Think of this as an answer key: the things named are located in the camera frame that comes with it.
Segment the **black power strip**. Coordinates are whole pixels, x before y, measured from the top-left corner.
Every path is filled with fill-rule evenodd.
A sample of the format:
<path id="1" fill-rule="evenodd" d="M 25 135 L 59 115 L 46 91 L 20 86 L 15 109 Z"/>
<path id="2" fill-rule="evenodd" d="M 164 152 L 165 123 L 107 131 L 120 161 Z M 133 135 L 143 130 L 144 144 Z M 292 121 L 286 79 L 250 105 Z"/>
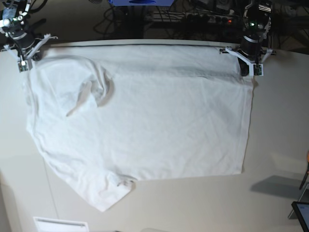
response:
<path id="1" fill-rule="evenodd" d="M 233 25 L 239 22 L 239 18 L 234 15 L 218 14 L 187 14 L 186 19 L 190 23 Z"/>

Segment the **tablet with grey stand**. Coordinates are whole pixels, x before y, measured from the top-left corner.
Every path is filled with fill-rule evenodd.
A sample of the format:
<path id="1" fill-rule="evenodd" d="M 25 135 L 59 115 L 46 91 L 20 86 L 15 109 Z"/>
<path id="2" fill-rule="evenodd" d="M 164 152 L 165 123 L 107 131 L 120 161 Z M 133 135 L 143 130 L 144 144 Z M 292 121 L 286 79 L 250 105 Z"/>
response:
<path id="1" fill-rule="evenodd" d="M 303 189 L 300 198 L 292 202 L 292 211 L 288 215 L 288 219 L 297 219 L 301 225 L 303 232 L 309 232 L 309 184 L 307 183 Z"/>

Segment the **white paper sheet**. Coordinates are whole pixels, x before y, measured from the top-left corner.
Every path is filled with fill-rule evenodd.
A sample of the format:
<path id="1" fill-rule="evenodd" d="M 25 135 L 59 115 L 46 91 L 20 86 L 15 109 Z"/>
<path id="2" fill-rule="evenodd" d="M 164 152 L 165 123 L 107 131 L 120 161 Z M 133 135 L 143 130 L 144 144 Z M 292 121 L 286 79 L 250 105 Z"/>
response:
<path id="1" fill-rule="evenodd" d="M 33 217 L 39 232 L 89 232 L 87 222 Z"/>

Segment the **white T-shirt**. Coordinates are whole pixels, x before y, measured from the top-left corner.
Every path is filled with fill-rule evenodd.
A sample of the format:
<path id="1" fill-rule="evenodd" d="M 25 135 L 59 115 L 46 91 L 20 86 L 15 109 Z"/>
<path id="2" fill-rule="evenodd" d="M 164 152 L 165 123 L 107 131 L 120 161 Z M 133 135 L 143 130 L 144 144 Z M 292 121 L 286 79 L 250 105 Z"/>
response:
<path id="1" fill-rule="evenodd" d="M 218 48 L 52 48 L 23 87 L 39 154 L 99 211 L 136 181 L 242 172 L 253 81 Z"/>

